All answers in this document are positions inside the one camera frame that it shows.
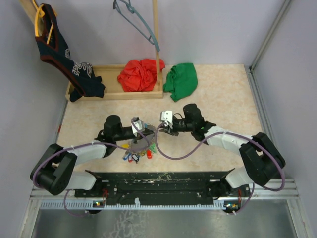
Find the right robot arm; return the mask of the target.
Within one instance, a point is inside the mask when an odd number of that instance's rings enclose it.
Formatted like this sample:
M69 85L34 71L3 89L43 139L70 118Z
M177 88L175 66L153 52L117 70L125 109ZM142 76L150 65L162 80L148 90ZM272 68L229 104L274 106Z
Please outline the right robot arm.
M281 177L281 186L277 191L284 188L285 160L265 133L242 135L226 130L206 121L196 104L185 105L183 113L184 116L178 119L172 111L162 111L161 124L156 131L172 136L189 132L200 145L221 147L241 156L244 165L229 171L223 179L221 190L225 195L233 196L240 186L250 183L265 188L266 184L277 175Z

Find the bunch of coloured keys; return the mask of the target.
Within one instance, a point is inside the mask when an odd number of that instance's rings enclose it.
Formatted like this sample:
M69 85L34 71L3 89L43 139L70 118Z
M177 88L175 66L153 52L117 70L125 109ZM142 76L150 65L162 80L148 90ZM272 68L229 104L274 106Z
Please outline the bunch of coloured keys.
M128 149L123 155L122 159L124 161L128 161L129 163L135 162L137 164L140 161L140 158L144 156L148 159L151 159L153 157L153 154L157 152L156 145L153 142L153 144L150 145L147 150L141 151L139 153L132 153L130 150L130 143L131 141L121 144L121 147Z

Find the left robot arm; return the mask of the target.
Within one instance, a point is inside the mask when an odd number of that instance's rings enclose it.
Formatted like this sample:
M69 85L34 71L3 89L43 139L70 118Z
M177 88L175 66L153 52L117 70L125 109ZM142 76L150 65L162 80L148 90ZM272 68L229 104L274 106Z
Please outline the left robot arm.
M91 142L64 148L58 144L50 145L30 173L30 179L37 188L59 195L65 190L85 190L91 196L99 196L103 184L97 181L92 172L76 172L75 166L108 157L116 148L117 142L132 140L136 145L127 151L137 153L150 145L154 131L138 117L130 126L123 127L118 115L106 118L103 129Z

